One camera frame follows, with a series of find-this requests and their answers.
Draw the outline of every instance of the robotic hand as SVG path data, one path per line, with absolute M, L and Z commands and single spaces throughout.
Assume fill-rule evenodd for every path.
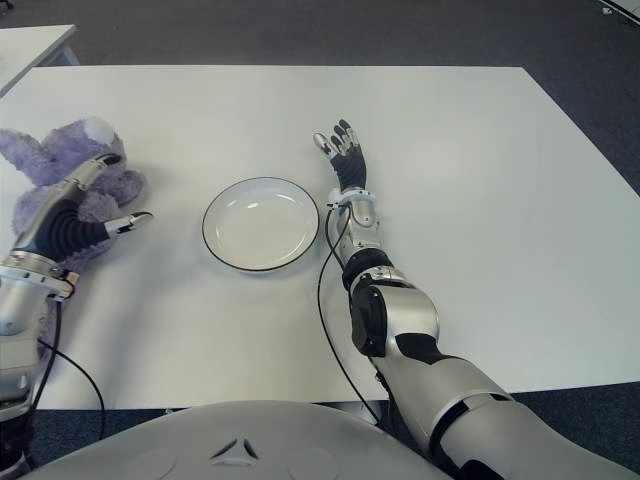
M 629 470 L 571 443 L 470 362 L 437 347 L 431 299 L 397 270 L 378 238 L 361 146 L 344 120 L 314 142 L 340 181 L 332 244 L 350 293 L 352 340 L 369 357 L 423 455 L 455 478 L 622 479 Z
M 46 299 L 62 302 L 74 290 L 77 275 L 58 263 L 152 218 L 137 212 L 105 223 L 78 220 L 91 183 L 119 161 L 117 155 L 100 155 L 76 168 L 53 189 L 0 265 L 0 473 L 16 468 L 28 448 Z

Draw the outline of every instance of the robot finger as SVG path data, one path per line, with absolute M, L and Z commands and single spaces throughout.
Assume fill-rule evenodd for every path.
M 345 120 L 341 119 L 338 124 L 342 127 L 342 129 L 347 132 L 347 135 L 351 139 L 351 143 L 354 146 L 359 146 L 360 142 L 358 141 L 358 136 L 356 135 L 356 131 L 349 125 Z
M 344 146 L 344 143 L 342 143 L 338 137 L 336 137 L 335 135 L 331 135 L 331 142 L 336 146 L 336 148 L 342 155 L 347 153 L 347 149 Z
M 335 127 L 333 127 L 333 131 L 336 132 L 336 134 L 340 137 L 340 140 L 345 144 L 347 150 L 353 146 L 351 137 L 343 128 L 336 125 Z
M 313 135 L 313 143 L 315 143 L 316 146 L 320 150 L 322 150 L 325 153 L 325 155 L 327 155 L 327 157 L 329 157 L 329 160 L 331 160 L 333 157 L 339 154 L 336 147 L 333 146 L 331 143 L 329 143 L 329 140 L 327 140 L 327 137 L 325 137 L 321 133 L 315 133 Z

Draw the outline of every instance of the white plate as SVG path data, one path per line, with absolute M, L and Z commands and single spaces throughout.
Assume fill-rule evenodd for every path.
M 220 261 L 264 271 L 293 262 L 318 233 L 318 209 L 295 183 L 258 177 L 231 185 L 204 215 L 202 235 Z

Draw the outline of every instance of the black cable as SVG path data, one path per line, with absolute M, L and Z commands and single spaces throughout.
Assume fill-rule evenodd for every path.
M 53 349 L 57 350 L 58 345 L 60 345 L 60 325 L 62 324 L 62 304 L 60 302 L 56 302 L 56 327 L 55 333 L 53 336 Z M 47 362 L 47 367 L 44 370 L 44 374 L 42 375 L 42 380 L 40 380 L 40 385 L 38 386 L 38 391 L 36 392 L 35 397 L 33 397 L 33 402 L 31 403 L 31 407 L 29 408 L 29 420 L 28 423 L 31 424 L 33 419 L 33 414 L 38 408 L 38 403 L 40 402 L 40 397 L 42 396 L 42 392 L 44 391 L 44 386 L 47 384 L 47 380 L 49 380 L 49 374 L 51 373 L 51 369 L 53 368 L 53 362 L 56 356 L 51 355 L 49 361 Z
M 60 302 L 56 302 L 56 324 L 55 324 L 55 332 L 53 336 L 53 348 L 58 349 L 58 345 L 60 344 L 60 326 L 62 324 L 62 304 Z M 49 375 L 51 374 L 51 369 L 53 368 L 53 362 L 55 361 L 56 356 L 52 353 L 49 357 L 49 361 L 47 362 L 47 366 L 44 369 L 44 374 L 42 375 L 42 380 L 40 380 L 40 385 L 38 386 L 38 390 L 33 397 L 33 401 L 31 402 L 31 406 L 27 412 L 27 420 L 25 422 L 25 430 L 29 431 L 31 428 L 31 424 L 33 423 L 33 416 L 36 413 L 36 409 L 38 408 L 38 403 L 40 403 L 40 397 L 42 397 L 42 392 L 44 391 L 44 386 L 47 384 L 47 380 L 49 380 Z M 25 462 L 31 470 L 36 468 L 36 462 L 33 460 L 33 456 L 29 451 L 29 447 L 24 451 Z
M 329 249 L 331 250 L 331 254 L 336 259 L 336 262 L 338 262 L 338 265 L 340 265 L 340 270 L 344 270 L 344 264 L 342 263 L 342 260 L 340 260 L 340 257 L 338 256 L 338 253 L 336 252 L 336 247 L 338 246 L 338 244 L 342 240 L 342 237 L 344 235 L 344 231 L 340 234 L 340 238 L 338 238 L 338 240 L 336 241 L 335 245 L 331 245 L 331 240 L 329 240 L 329 218 L 331 218 L 331 212 L 332 211 L 333 210 L 329 210 L 329 213 L 327 213 L 327 219 L 324 222 L 324 238 L 327 240 L 327 245 L 329 245 Z M 349 223 L 349 219 L 350 218 L 351 218 L 351 205 L 349 205 L 349 216 L 347 217 L 347 221 L 344 224 L 344 228 L 345 229 L 347 228 L 347 224 Z
M 336 359 L 336 362 L 338 362 L 338 366 L 340 367 L 340 370 L 342 370 L 342 373 L 344 374 L 345 378 L 347 379 L 347 382 L 349 382 L 349 385 L 351 385 L 351 388 L 353 389 L 353 391 L 356 392 L 356 395 L 358 396 L 358 398 L 360 399 L 362 404 L 365 406 L 365 408 L 369 411 L 371 416 L 375 419 L 376 423 L 378 425 L 381 425 L 380 419 L 375 414 L 373 409 L 369 406 L 367 401 L 364 399 L 364 397 L 362 396 L 362 394 L 360 393 L 358 388 L 355 386 L 355 384 L 351 380 L 351 377 L 349 377 L 349 374 L 347 373 L 347 370 L 344 368 L 344 365 L 342 364 L 342 361 L 340 360 L 340 357 L 338 356 L 338 352 L 336 350 L 336 347 L 333 345 L 333 342 L 331 341 L 331 336 L 329 335 L 329 330 L 327 328 L 327 324 L 324 321 L 324 315 L 322 314 L 322 306 L 320 305 L 320 287 L 322 285 L 322 277 L 324 275 L 324 270 L 325 270 L 325 268 L 327 268 L 327 264 L 329 263 L 329 260 L 331 259 L 331 256 L 335 255 L 337 257 L 337 254 L 336 254 L 336 251 L 335 251 L 335 247 L 340 243 L 340 241 L 342 240 L 342 237 L 344 236 L 345 232 L 347 231 L 347 226 L 349 225 L 349 220 L 351 219 L 351 213 L 352 213 L 351 212 L 351 206 L 349 206 L 349 216 L 347 217 L 347 221 L 344 224 L 342 232 L 340 232 L 340 236 L 336 240 L 335 245 L 332 245 L 331 242 L 329 241 L 329 237 L 327 237 L 327 242 L 329 243 L 329 248 L 330 248 L 331 251 L 329 252 L 329 255 L 327 255 L 327 258 L 325 259 L 324 263 L 322 264 L 322 268 L 320 269 L 320 275 L 318 276 L 318 289 L 317 289 L 316 300 L 317 300 L 317 303 L 318 303 L 318 314 L 320 315 L 320 322 L 322 323 L 322 329 L 324 330 L 324 334 L 327 337 L 327 342 L 329 343 L 329 347 L 331 347 L 331 351 L 333 352 L 333 356 Z M 330 218 L 331 218 L 331 210 L 329 210 L 329 213 L 327 213 L 327 219 L 325 220 L 325 224 L 324 224 L 325 233 L 328 232 L 328 226 L 329 226 L 329 219 Z
M 100 393 L 100 389 L 98 388 L 98 385 L 96 385 L 96 382 L 93 381 L 93 378 L 91 378 L 91 375 L 89 375 L 87 371 L 84 368 L 82 368 L 80 365 L 78 365 L 71 357 L 69 357 L 68 355 L 65 355 L 60 350 L 54 349 L 52 345 L 49 345 L 44 340 L 38 339 L 38 342 L 40 343 L 40 345 L 51 350 L 52 354 L 62 357 L 71 365 L 76 367 L 78 370 L 80 370 L 80 373 L 82 373 L 85 376 L 85 378 L 89 380 L 89 383 L 93 387 L 93 390 L 96 392 L 96 395 L 98 396 L 98 401 L 100 402 L 100 435 L 98 436 L 98 440 L 102 440 L 104 438 L 104 433 L 107 425 L 107 413 L 104 408 L 104 400 L 102 398 L 102 393 Z

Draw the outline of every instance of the stuffed toy ear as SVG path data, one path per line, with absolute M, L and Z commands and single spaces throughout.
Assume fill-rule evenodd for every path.
M 31 135 L 0 129 L 0 153 L 36 185 L 51 185 L 61 178 L 55 159 Z

